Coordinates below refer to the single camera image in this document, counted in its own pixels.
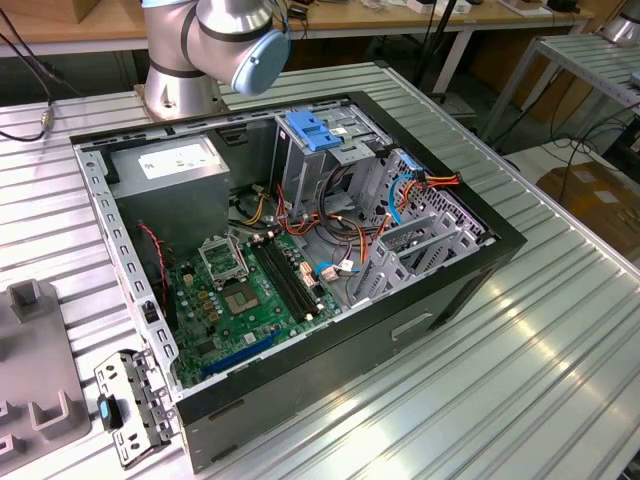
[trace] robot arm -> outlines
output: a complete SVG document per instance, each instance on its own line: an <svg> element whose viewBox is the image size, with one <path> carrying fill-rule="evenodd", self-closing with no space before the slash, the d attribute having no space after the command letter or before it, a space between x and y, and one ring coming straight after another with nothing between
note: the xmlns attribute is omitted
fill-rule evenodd
<svg viewBox="0 0 640 480"><path fill-rule="evenodd" d="M623 47L640 39L640 0L628 0L616 18L603 30L602 36Z"/></svg>
<svg viewBox="0 0 640 480"><path fill-rule="evenodd" d="M161 118L214 113L220 93L211 77L260 94L289 55L267 0L143 0L142 7L151 61L145 100Z"/></svg>

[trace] blue cable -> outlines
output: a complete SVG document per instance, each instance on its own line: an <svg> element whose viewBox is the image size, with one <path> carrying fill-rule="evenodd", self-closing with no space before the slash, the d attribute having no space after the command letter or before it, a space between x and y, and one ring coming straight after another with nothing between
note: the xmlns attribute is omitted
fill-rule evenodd
<svg viewBox="0 0 640 480"><path fill-rule="evenodd" d="M413 175L408 175L408 174L400 175L391 183L391 187L389 187L389 210L391 211L391 215L393 216L393 219L396 221L398 225L402 223L402 219L400 218L400 214L398 213L398 210L396 210L395 190L396 190L396 184L404 178L413 178Z"/></svg>
<svg viewBox="0 0 640 480"><path fill-rule="evenodd" d="M322 263L318 264L318 266L315 268L313 273L315 273L316 275L320 275L320 272L322 272L322 270L325 270L325 269L327 269L329 267L338 268L338 269L340 268L338 265L334 265L331 262L322 262ZM353 273L359 273L360 272L360 270L358 268L353 268L351 271Z"/></svg>
<svg viewBox="0 0 640 480"><path fill-rule="evenodd" d="M319 263L316 269L313 271L316 275L320 275L320 272L325 268L333 267L333 263L331 262L322 262Z"/></svg>

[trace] power supply label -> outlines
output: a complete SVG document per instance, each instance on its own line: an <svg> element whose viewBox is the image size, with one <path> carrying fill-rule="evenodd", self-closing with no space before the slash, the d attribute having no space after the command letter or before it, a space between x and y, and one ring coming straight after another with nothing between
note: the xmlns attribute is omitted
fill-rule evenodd
<svg viewBox="0 0 640 480"><path fill-rule="evenodd" d="M140 155L138 162L147 178L153 180L195 168L220 165L220 157L205 150L202 145L185 145Z"/></svg>

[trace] slotted aluminum surface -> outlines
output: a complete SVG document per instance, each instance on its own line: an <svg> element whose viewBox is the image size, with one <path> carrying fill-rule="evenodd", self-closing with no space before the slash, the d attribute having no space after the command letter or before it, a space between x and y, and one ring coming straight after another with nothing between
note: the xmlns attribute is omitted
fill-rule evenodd
<svg viewBox="0 0 640 480"><path fill-rule="evenodd" d="M633 267L391 70L288 73L251 99L223 91L238 108L360 89L528 243L447 326L199 478L615 478L640 446ZM0 125L35 133L41 108L2 109ZM147 119L131 93L56 110L52 138L0 142L0 287L35 276L58 289L93 428L7 478L191 478L178 439L122 472L96 413L93 368L139 342L66 137Z"/></svg>
<svg viewBox="0 0 640 480"><path fill-rule="evenodd" d="M625 107L640 102L640 87L631 83L631 74L640 72L640 45L620 47L590 34L541 38L537 48Z"/></svg>

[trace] blue drive bay latch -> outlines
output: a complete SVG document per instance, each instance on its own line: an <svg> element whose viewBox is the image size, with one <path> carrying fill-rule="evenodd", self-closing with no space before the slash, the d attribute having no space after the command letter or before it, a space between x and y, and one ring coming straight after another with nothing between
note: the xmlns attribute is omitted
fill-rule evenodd
<svg viewBox="0 0 640 480"><path fill-rule="evenodd" d="M311 112L287 113L286 118L291 128L307 142L307 146L312 152L342 145L342 139L332 135L322 120Z"/></svg>

